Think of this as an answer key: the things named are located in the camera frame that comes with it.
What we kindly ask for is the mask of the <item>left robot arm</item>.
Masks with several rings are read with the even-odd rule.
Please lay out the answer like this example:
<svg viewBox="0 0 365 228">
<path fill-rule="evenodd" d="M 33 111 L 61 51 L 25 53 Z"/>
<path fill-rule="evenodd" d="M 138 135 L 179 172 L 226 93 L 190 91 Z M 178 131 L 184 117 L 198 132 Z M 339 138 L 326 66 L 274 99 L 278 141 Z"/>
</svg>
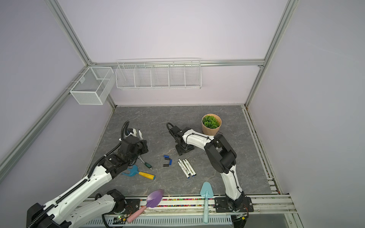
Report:
<svg viewBox="0 0 365 228">
<path fill-rule="evenodd" d="M 135 136 L 121 139 L 110 152 L 93 164 L 89 173 L 61 195 L 27 211 L 28 228 L 78 228 L 107 213 L 123 213 L 127 203 L 118 190 L 113 189 L 84 207 L 79 205 L 92 193 L 126 171 L 138 156 L 148 152 L 147 141 Z"/>
</svg>

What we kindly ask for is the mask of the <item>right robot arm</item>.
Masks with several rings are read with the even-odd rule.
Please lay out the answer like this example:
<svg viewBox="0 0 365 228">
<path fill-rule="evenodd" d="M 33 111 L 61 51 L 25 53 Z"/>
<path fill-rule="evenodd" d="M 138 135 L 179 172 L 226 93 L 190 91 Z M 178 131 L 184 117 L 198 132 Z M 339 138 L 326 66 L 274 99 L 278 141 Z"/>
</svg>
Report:
<svg viewBox="0 0 365 228">
<path fill-rule="evenodd" d="M 205 150 L 212 167 L 221 174 L 225 186 L 225 202 L 216 208 L 232 212 L 253 212 L 252 200 L 239 185 L 236 172 L 237 154 L 222 134 L 204 135 L 191 128 L 180 129 L 167 123 L 169 134 L 176 142 L 176 150 L 183 155 L 196 147 Z"/>
</svg>

